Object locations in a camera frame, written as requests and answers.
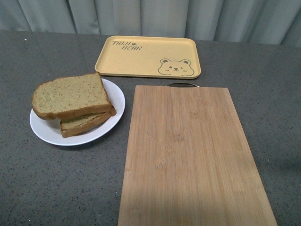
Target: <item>cartoon bear face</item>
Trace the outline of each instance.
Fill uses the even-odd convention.
[[[162,59],[161,67],[159,68],[159,73],[163,75],[172,75],[172,76],[192,76],[194,70],[191,68],[191,62],[189,60],[169,60]]]

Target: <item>wooden cutting board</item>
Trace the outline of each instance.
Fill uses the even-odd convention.
[[[227,88],[136,86],[118,225],[277,225]]]

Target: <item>rectangular tray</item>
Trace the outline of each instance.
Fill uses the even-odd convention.
[[[95,70],[101,75],[194,79],[201,73],[196,44],[185,38],[111,36]]]

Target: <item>gray curtain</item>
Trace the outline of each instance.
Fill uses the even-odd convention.
[[[0,29],[301,47],[301,0],[0,0]]]

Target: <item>whole wheat bread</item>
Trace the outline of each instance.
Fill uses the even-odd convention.
[[[72,119],[61,120],[61,134],[66,138],[84,133],[92,127],[100,125],[114,115],[116,115],[116,110],[112,107],[110,111],[104,113],[91,113]]]
[[[112,104],[98,72],[42,83],[32,96],[33,111],[45,120],[102,113],[111,108]]]

